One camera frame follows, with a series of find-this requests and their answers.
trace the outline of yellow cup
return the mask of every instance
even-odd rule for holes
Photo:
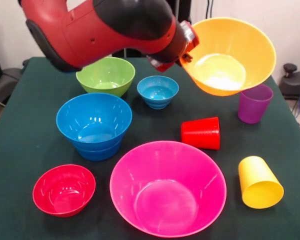
[[[259,156],[248,156],[239,163],[242,200],[250,208],[265,209],[277,204],[284,188]]]

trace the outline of dark green tablecloth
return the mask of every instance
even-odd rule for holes
[[[183,121],[218,116],[221,149],[205,151],[220,166],[227,183],[227,200],[220,217],[189,240],[300,240],[300,129],[273,79],[274,91],[262,122],[248,125],[237,117],[239,98],[202,92],[185,71],[174,66],[165,75],[180,91],[163,110],[152,110],[138,96],[139,80],[157,75],[146,59],[128,59],[135,79],[123,97],[133,121],[120,151],[103,162],[82,159],[59,133],[56,114],[67,100],[84,91],[74,74],[55,70],[45,58],[33,58],[0,119],[0,240],[154,240],[130,226],[115,210],[109,180],[116,162],[132,148],[156,140],[180,140]],[[247,156],[264,158],[284,187],[276,206],[255,210],[241,200],[238,163]],[[95,175],[97,188],[78,215],[57,218],[41,212],[32,190],[47,170],[79,164]]]

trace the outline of white wall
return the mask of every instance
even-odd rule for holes
[[[84,0],[67,0],[69,9]],[[0,0],[0,65],[1,68],[22,67],[23,60],[43,56],[32,38],[26,17],[18,0]]]
[[[192,0],[193,23],[206,17],[206,7],[207,0]],[[241,19],[262,30],[276,50],[272,76],[277,82],[283,64],[295,63],[300,70],[300,0],[214,0],[212,17]]]
[[[84,0],[68,0],[72,9]],[[206,0],[192,0],[193,22],[205,18]],[[260,28],[272,40],[278,81],[282,65],[293,62],[300,69],[300,0],[214,0],[214,17],[233,17]],[[17,0],[0,0],[0,64],[2,68],[21,67],[22,61],[42,56],[30,35],[26,18]]]

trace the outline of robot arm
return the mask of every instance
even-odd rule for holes
[[[178,23],[165,0],[86,0],[71,11],[66,0],[18,1],[33,38],[63,72],[123,48],[139,50],[164,71],[198,44],[191,25]]]

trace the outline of small blue bowl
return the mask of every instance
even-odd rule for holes
[[[107,93],[87,93],[67,101],[56,115],[59,131],[91,161],[115,155],[132,121],[129,105]]]
[[[179,92],[177,82],[166,76],[149,76],[142,79],[137,90],[152,109],[164,109]]]

